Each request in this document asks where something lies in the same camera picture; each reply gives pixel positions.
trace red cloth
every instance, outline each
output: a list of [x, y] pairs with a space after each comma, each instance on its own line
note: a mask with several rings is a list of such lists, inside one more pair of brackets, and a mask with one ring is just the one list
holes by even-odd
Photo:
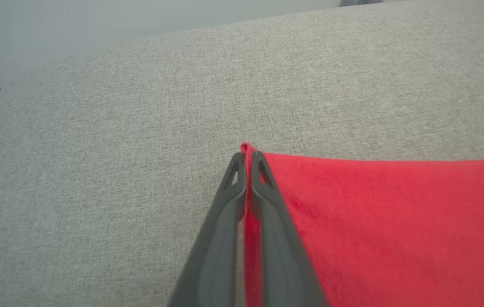
[[[331, 306], [484, 306], [484, 160], [265, 157]], [[248, 189], [246, 304], [259, 307], [250, 202]]]

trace red towel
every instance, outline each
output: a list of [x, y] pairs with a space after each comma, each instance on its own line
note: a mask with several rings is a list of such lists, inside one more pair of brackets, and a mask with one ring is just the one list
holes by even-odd
[[[242, 151], [249, 174], [254, 148]], [[484, 160], [264, 155], [331, 306], [484, 306]], [[259, 307], [250, 201], [248, 189], [246, 304]]]

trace white wall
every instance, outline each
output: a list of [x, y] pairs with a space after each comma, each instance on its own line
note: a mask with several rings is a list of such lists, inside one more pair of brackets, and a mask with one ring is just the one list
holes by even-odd
[[341, 0], [0, 0], [0, 88], [114, 41], [339, 6]]

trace textured fabric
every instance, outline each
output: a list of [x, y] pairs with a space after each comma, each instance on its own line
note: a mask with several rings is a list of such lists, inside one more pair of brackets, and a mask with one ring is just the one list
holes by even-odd
[[0, 306], [165, 305], [245, 141], [335, 159], [484, 159], [484, 1], [161, 35], [3, 89]]
[[[484, 160], [265, 157], [331, 306], [484, 307]], [[247, 201], [246, 302], [259, 307]]]

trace gray fabric surface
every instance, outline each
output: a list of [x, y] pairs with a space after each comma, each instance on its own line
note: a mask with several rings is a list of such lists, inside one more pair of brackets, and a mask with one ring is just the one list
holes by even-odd
[[484, 1], [349, 6], [71, 58], [0, 92], [0, 306], [162, 306], [241, 142], [484, 158]]

